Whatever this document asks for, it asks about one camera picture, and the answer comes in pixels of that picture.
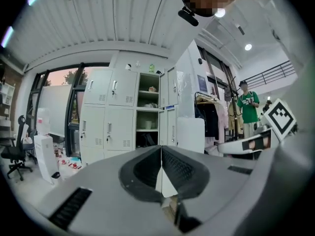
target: railing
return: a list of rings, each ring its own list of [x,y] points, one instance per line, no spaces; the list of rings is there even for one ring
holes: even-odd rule
[[[270,82],[285,78],[291,74],[295,73],[294,67],[288,60],[282,64],[274,66],[262,73],[251,76],[246,80],[248,88],[253,89]]]

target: brown wall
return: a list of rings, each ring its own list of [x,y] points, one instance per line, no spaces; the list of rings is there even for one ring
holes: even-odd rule
[[[20,86],[22,83],[22,75],[10,68],[7,64],[5,64],[2,60],[1,63],[5,66],[5,82],[8,83],[11,86],[15,87],[13,98],[12,98],[12,104],[11,104],[11,113],[10,113],[10,120],[11,120],[11,130],[14,129],[14,114],[15,114],[15,108],[16,108],[16,100],[18,97],[18,93],[20,90]],[[2,104],[0,106],[0,116],[4,116],[4,110],[6,108],[9,108],[9,106],[6,106]]]

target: green t-shirt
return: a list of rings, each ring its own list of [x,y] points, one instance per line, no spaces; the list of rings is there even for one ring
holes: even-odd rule
[[[253,102],[259,103],[258,96],[255,92],[252,92],[252,96],[250,92],[248,92],[247,95],[242,95],[241,97],[239,97],[237,101],[237,106],[239,106],[240,108],[243,108],[242,116],[243,116],[244,123],[251,123],[251,122],[258,121],[256,107],[250,104],[251,99]]]

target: tree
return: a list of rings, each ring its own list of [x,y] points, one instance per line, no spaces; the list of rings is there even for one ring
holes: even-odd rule
[[[76,71],[75,72],[69,71],[68,74],[64,76],[65,82],[63,82],[63,85],[72,84],[74,81],[75,73]],[[86,83],[88,82],[88,75],[86,72],[82,73],[80,81],[82,81],[81,84],[86,85]]]
[[[44,87],[51,86],[51,81],[46,81]]]

